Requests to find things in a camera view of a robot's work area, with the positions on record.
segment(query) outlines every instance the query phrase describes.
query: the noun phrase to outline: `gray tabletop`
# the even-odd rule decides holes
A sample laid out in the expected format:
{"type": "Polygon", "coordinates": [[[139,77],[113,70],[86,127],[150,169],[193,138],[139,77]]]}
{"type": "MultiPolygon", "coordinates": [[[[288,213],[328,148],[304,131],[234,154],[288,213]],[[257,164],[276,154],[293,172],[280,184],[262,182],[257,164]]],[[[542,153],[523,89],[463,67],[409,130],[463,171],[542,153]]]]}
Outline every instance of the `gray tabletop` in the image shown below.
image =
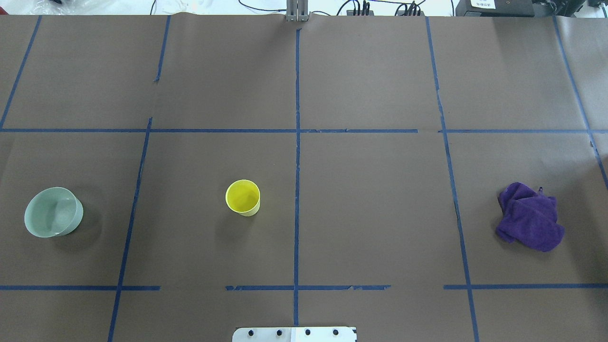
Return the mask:
{"type": "Polygon", "coordinates": [[[608,340],[607,30],[1,16],[0,340],[608,340]],[[558,198],[552,252],[494,234],[516,181],[558,198]],[[52,186],[84,218],[36,238],[52,186]]]}

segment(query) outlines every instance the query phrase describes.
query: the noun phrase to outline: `white floor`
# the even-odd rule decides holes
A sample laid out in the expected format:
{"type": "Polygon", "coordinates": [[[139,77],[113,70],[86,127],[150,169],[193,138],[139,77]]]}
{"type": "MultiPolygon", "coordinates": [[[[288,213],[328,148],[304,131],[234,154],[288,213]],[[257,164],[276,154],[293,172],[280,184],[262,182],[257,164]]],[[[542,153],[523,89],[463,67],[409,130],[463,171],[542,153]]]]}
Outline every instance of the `white floor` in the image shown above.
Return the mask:
{"type": "MultiPolygon", "coordinates": [[[[0,0],[10,14],[80,14],[80,15],[147,15],[153,0],[63,0],[64,5],[56,5],[50,0],[0,0]]],[[[242,0],[245,4],[260,9],[284,9],[285,0],[242,0]]],[[[324,11],[335,15],[344,0],[309,0],[310,11],[324,11]]],[[[398,5],[372,2],[375,15],[394,15],[398,5]]],[[[452,7],[449,0],[427,0],[422,6],[427,16],[450,16],[452,7]]],[[[154,14],[166,15],[177,12],[211,15],[264,14],[243,7],[237,0],[157,0],[154,14]]],[[[578,17],[603,18],[602,9],[585,5],[578,17]]]]}

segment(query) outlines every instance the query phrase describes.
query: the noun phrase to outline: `white label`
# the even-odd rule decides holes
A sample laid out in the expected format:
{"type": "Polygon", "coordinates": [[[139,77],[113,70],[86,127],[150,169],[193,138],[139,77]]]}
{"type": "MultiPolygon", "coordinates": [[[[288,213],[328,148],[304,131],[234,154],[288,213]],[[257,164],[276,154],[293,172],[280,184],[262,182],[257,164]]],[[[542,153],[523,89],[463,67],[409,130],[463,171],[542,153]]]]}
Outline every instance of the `white label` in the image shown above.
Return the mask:
{"type": "Polygon", "coordinates": [[[477,7],[478,9],[496,9],[494,0],[471,0],[471,6],[477,7]]]}

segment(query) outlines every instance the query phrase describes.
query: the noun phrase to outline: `plastic bag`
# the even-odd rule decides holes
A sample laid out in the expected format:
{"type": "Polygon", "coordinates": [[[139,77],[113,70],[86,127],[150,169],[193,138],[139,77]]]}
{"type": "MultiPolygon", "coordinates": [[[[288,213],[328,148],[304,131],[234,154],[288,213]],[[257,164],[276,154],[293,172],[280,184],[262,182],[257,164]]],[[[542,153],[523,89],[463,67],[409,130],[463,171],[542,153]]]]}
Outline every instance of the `plastic bag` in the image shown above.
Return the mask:
{"type": "Polygon", "coordinates": [[[30,14],[87,15],[96,14],[116,0],[35,0],[30,14]]]}

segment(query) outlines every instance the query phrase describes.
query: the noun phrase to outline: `purple towel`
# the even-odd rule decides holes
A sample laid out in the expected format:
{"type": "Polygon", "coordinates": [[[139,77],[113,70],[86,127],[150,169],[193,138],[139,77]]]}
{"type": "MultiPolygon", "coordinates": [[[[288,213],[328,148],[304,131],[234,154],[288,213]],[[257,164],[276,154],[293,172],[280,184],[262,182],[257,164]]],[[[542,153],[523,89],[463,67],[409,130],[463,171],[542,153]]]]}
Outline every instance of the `purple towel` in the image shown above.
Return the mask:
{"type": "Polygon", "coordinates": [[[562,241],[564,227],[558,225],[558,201],[538,194],[522,183],[513,183],[503,191],[498,202],[503,218],[496,234],[511,243],[516,239],[524,245],[549,252],[562,241]]]}

